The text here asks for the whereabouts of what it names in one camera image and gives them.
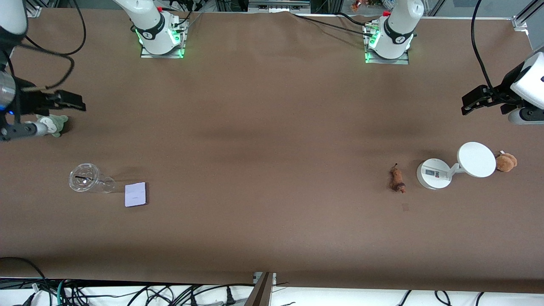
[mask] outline transparent container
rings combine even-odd
[[[116,186],[112,178],[100,173],[98,167],[90,163],[80,164],[72,170],[68,184],[77,192],[97,193],[110,193]]]

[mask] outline green plush toy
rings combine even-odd
[[[60,132],[63,130],[64,123],[68,121],[68,116],[66,115],[36,115],[36,117],[38,122],[47,126],[47,133],[53,135],[54,137],[60,137]]]

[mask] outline small white card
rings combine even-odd
[[[125,207],[145,204],[145,183],[125,186]]]

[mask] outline white round lamp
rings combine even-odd
[[[490,176],[497,166],[491,150],[481,143],[468,142],[457,151],[457,163],[452,167],[431,158],[417,168],[417,179],[423,187],[437,190],[447,187],[455,173],[468,173],[475,178]]]

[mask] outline brown plush toy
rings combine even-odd
[[[396,192],[406,192],[406,185],[403,183],[403,173],[397,169],[397,164],[391,168],[391,189],[393,189]]]
[[[501,172],[508,172],[517,166],[517,159],[512,155],[500,152],[500,155],[497,156],[497,170]]]

